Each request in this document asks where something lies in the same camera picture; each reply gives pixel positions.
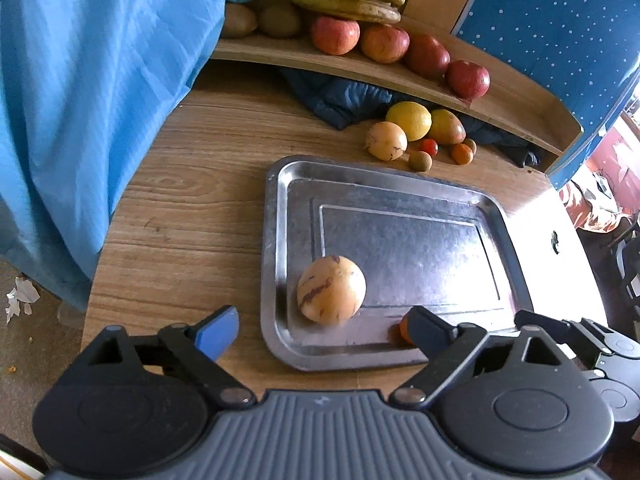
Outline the pale speckled round fruit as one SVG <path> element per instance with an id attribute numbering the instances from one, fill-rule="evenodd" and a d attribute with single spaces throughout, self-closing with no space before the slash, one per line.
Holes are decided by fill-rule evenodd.
<path id="1" fill-rule="evenodd" d="M 344 256 L 314 260 L 298 280 L 296 302 L 300 313 L 322 326 L 346 323 L 360 309 L 367 282 L 360 267 Z"/>

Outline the small brown round fruit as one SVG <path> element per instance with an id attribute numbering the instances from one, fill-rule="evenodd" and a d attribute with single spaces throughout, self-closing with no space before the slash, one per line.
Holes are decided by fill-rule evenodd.
<path id="1" fill-rule="evenodd" d="M 415 151 L 410 154 L 408 164 L 415 172 L 429 172 L 433 166 L 433 159 L 427 152 Z"/>

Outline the small orange mandarin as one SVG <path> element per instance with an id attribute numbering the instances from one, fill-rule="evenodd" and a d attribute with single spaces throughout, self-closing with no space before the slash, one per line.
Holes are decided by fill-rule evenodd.
<path id="1" fill-rule="evenodd" d="M 449 154 L 451 159 L 460 166 L 469 165 L 474 159 L 474 151 L 464 143 L 454 144 Z"/>

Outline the red cherry tomato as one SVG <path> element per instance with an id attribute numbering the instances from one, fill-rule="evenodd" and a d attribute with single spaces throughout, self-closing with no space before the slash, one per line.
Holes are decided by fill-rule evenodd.
<path id="1" fill-rule="evenodd" d="M 435 157 L 438 154 L 439 145 L 434 139 L 423 138 L 420 143 L 420 150 L 431 157 Z"/>

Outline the pale orange round fruit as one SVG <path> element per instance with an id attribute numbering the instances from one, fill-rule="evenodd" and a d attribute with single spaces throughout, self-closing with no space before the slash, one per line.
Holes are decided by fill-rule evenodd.
<path id="1" fill-rule="evenodd" d="M 377 122 L 367 132 L 366 150 L 383 162 L 398 159 L 407 148 L 405 131 L 393 122 Z"/>

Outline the yellow green mango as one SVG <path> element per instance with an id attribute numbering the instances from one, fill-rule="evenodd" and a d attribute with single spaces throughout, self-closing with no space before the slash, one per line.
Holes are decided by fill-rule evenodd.
<path id="1" fill-rule="evenodd" d="M 431 129 L 427 135 L 438 144 L 454 145 L 462 143 L 466 138 L 465 128 L 460 119 L 450 110 L 433 110 Z"/>

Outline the yellow lemon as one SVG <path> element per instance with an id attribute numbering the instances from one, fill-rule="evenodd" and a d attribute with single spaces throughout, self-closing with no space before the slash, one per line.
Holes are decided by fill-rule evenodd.
<path id="1" fill-rule="evenodd" d="M 432 126 L 430 111 L 422 104 L 412 101 L 396 103 L 387 111 L 385 119 L 404 130 L 409 142 L 423 139 Z"/>

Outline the crumpled white paper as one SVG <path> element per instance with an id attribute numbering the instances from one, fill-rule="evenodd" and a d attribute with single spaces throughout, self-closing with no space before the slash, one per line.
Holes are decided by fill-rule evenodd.
<path id="1" fill-rule="evenodd" d="M 40 293 L 34 283 L 24 276 L 18 276 L 14 280 L 13 288 L 6 294 L 8 306 L 6 307 L 6 324 L 12 318 L 18 318 L 22 314 L 32 315 L 32 305 L 40 299 Z"/>

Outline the small brown fruit back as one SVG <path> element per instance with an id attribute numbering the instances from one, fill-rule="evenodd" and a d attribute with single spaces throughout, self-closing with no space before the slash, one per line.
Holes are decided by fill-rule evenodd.
<path id="1" fill-rule="evenodd" d="M 466 138 L 463 143 L 472 151 L 473 154 L 477 152 L 477 144 L 471 138 Z"/>

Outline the wooden curved shelf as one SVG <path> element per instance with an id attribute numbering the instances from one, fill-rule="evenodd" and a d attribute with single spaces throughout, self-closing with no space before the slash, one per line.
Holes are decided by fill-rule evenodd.
<path id="1" fill-rule="evenodd" d="M 547 152 L 542 163 L 544 170 L 565 155 L 584 133 L 580 121 L 559 98 L 509 64 L 415 18 L 405 16 L 400 27 L 410 34 L 424 32 L 434 36 L 455 61 L 470 61 L 487 68 L 490 75 L 488 92 L 468 103 L 452 94 L 443 82 L 413 73 L 404 62 L 378 64 L 358 48 L 344 55 L 325 54 L 306 37 L 274 39 L 251 34 L 241 39 L 221 39 L 212 58 L 308 70 L 374 84 L 437 103 L 536 144 Z"/>

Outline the red apple rightmost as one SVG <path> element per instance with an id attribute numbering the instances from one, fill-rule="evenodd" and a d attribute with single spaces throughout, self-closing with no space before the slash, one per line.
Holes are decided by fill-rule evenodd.
<path id="1" fill-rule="evenodd" d="M 484 66 L 465 60 L 448 65 L 445 75 L 448 89 L 462 100 L 472 101 L 484 96 L 490 87 L 490 73 Z"/>

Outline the dark blue jacket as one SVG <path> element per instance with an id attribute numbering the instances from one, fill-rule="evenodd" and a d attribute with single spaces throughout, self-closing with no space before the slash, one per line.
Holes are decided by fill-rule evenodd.
<path id="1" fill-rule="evenodd" d="M 365 82 L 294 68 L 281 68 L 280 73 L 294 98 L 336 130 L 364 120 L 383 119 L 393 105 L 404 101 L 416 101 L 430 112 L 440 108 L 436 103 Z M 541 167 L 544 150 L 539 146 L 470 115 L 454 114 L 477 144 L 494 146 L 518 167 Z"/>

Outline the blue dotted fabric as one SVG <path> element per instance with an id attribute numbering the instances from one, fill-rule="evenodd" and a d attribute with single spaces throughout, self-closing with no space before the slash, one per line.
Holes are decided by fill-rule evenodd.
<path id="1" fill-rule="evenodd" d="M 454 34 L 548 89 L 582 125 L 551 166 L 555 188 L 598 147 L 639 82 L 639 0 L 471 0 Z"/>

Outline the light blue garment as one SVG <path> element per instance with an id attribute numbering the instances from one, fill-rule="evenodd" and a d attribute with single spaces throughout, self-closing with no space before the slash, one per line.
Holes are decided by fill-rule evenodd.
<path id="1" fill-rule="evenodd" d="M 1 255 L 78 311 L 224 0 L 1 0 Z"/>

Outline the brown kiwi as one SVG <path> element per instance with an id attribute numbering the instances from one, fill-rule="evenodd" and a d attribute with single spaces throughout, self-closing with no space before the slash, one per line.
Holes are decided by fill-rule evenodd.
<path id="1" fill-rule="evenodd" d="M 258 27 L 256 13 L 239 3 L 227 3 L 224 7 L 224 26 L 221 37 L 238 39 L 252 34 Z"/>
<path id="2" fill-rule="evenodd" d="M 302 29 L 302 18 L 292 3 L 276 3 L 259 12 L 258 28 L 271 38 L 291 38 Z"/>

